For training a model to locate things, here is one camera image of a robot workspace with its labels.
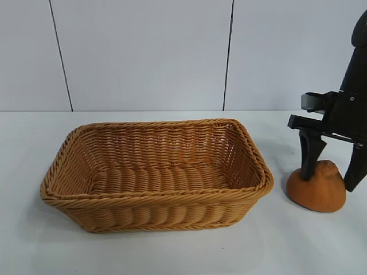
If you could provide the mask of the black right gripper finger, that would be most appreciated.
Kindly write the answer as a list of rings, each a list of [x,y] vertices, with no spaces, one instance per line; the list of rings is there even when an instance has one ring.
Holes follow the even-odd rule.
[[[343,179],[345,188],[348,191],[353,191],[360,183],[360,181],[362,181],[363,178],[366,177],[366,159],[366,144],[361,146],[354,144],[351,160]]]
[[[303,180],[310,180],[315,173],[319,156],[327,143],[321,134],[313,131],[300,130],[301,145],[301,176]]]

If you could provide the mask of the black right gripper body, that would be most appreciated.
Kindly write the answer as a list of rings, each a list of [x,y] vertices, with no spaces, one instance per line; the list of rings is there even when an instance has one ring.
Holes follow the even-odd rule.
[[[366,143],[366,47],[355,48],[338,92],[307,92],[301,108],[323,115],[321,120],[291,115],[291,129],[340,135],[353,143]]]

